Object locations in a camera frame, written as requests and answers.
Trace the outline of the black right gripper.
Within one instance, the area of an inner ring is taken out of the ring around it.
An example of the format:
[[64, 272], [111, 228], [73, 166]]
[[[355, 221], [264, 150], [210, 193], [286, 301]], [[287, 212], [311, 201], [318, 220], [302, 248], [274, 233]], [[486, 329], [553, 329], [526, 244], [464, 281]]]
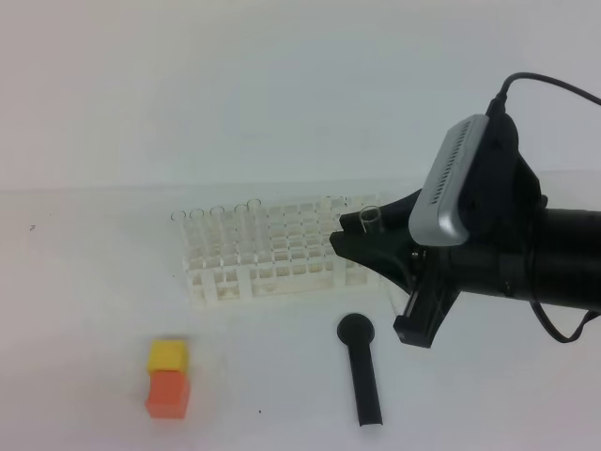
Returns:
[[459, 198], [460, 219], [469, 232], [463, 244], [422, 246], [406, 229], [394, 230], [408, 227], [420, 190], [381, 207], [344, 214], [343, 231], [331, 234], [336, 255], [376, 272], [409, 295], [393, 324], [404, 344], [430, 348], [462, 292], [532, 297], [532, 235], [547, 201], [538, 177], [519, 153], [515, 122], [505, 113], [485, 116], [485, 134]]

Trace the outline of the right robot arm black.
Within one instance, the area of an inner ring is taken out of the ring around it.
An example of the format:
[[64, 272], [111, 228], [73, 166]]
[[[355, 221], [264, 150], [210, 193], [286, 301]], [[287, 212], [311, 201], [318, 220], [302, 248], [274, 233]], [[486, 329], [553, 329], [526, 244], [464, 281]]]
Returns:
[[505, 113], [454, 125], [422, 189], [340, 225], [335, 254], [408, 294], [393, 324], [405, 344], [430, 347], [463, 292], [528, 302], [559, 342], [544, 304], [600, 314], [600, 215], [547, 206]]

